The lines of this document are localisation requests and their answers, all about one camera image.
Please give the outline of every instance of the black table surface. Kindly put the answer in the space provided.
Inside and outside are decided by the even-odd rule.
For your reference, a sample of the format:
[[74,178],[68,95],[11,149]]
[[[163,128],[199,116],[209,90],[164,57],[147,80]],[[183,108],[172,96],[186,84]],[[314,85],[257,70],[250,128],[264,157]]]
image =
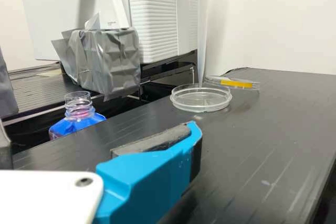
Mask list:
[[200,114],[166,97],[16,154],[14,167],[94,171],[111,148],[195,120],[201,171],[161,223],[307,222],[334,163],[336,76],[260,69],[229,76],[260,81],[261,90],[233,90],[229,107]]

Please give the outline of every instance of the yellow strip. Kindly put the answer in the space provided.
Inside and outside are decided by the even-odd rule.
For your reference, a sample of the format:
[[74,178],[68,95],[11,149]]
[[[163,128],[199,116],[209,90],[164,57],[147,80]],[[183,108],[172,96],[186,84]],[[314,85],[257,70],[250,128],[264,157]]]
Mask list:
[[227,81],[227,80],[221,80],[221,85],[224,86],[235,86],[240,88],[252,88],[253,84],[248,82],[240,82],[240,81]]

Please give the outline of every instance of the screw hole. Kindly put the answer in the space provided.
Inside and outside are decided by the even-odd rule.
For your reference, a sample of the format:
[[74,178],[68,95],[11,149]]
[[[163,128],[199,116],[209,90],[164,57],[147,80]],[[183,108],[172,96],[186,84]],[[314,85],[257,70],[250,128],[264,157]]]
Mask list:
[[84,187],[90,185],[92,182],[93,182],[92,178],[81,178],[76,182],[76,186]]

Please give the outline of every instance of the pipette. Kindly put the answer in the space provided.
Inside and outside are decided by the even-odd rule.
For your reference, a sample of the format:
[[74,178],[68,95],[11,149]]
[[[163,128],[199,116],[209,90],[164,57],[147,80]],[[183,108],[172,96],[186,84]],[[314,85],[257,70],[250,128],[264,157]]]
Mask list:
[[205,68],[207,21],[208,0],[198,0],[197,72],[200,88],[202,87]]

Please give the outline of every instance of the petri dish lid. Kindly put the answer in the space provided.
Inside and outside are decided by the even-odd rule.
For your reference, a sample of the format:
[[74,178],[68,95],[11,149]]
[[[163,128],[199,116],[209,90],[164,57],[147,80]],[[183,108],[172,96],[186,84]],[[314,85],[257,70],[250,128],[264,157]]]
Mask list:
[[232,99],[229,88],[216,88],[198,83],[184,84],[172,90],[170,100],[181,110],[190,112],[212,112],[227,107]]
[[223,76],[207,76],[205,77],[204,82],[207,85],[216,86],[218,88],[228,87],[230,89],[247,89],[247,90],[260,89],[260,82],[237,79],[237,78],[229,78]]

